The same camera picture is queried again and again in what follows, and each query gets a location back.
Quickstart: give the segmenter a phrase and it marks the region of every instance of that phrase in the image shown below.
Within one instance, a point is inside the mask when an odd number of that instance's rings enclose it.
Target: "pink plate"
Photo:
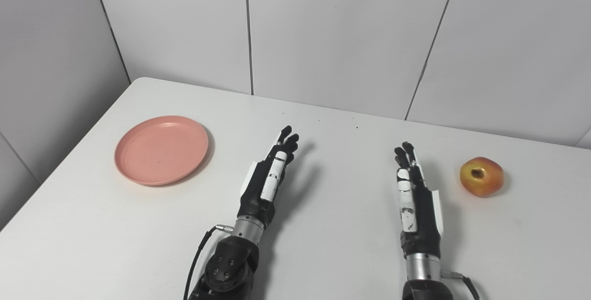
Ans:
[[[115,163],[121,174],[138,184],[170,184],[199,166],[207,144],[207,133],[198,122],[177,115],[156,117],[121,138]]]

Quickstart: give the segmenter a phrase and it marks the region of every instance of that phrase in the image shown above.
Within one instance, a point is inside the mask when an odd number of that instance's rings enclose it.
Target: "robotic arm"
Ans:
[[[253,163],[242,186],[240,208],[233,227],[217,225],[205,234],[191,266],[184,300],[248,300],[257,271],[258,242],[275,216],[273,201],[285,176],[285,167],[294,159],[298,134],[285,127],[263,161]],[[194,290],[188,294],[197,259],[215,230],[230,233],[217,243]]]
[[[407,281],[403,300],[453,300],[441,278],[462,279],[473,297],[479,296],[470,279],[457,272],[441,271],[439,243],[443,218],[439,191],[427,188],[414,146],[404,142],[394,149],[403,232],[401,245],[406,259]]]

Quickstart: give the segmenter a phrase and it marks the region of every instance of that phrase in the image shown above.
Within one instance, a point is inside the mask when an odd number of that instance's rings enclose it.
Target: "white wall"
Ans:
[[[246,0],[103,0],[129,77],[251,93]]]
[[[590,26],[589,0],[450,0],[408,119],[575,145]]]
[[[585,134],[585,136],[583,136],[583,138],[581,138],[576,146],[591,149],[591,129]]]
[[[591,127],[587,1],[451,0],[424,67],[446,1],[105,6],[131,79],[249,93],[250,22],[258,96],[577,144]]]
[[[0,132],[0,230],[38,186]]]
[[[128,85],[100,0],[0,0],[0,132],[36,181]],[[36,181],[0,144],[2,224]]]
[[[404,119],[447,0],[250,0],[254,92]]]

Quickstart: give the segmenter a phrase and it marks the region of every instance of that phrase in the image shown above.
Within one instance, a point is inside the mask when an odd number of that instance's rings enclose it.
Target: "red apple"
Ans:
[[[460,181],[474,195],[487,197],[503,187],[503,169],[488,158],[476,157],[462,165]]]

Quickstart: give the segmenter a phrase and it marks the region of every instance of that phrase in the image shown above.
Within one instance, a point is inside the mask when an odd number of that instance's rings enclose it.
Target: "table surface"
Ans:
[[[204,125],[206,162],[169,186],[126,180],[117,142],[169,114]],[[0,299],[180,299],[201,237],[234,223],[251,162],[285,125],[300,149],[260,242],[253,300],[400,298],[393,149],[405,140],[441,192],[443,268],[470,276],[483,300],[587,296],[576,285],[591,264],[589,150],[142,78],[0,232]],[[505,169],[493,197],[460,185],[460,166],[476,156]],[[470,299],[460,282],[445,283]]]

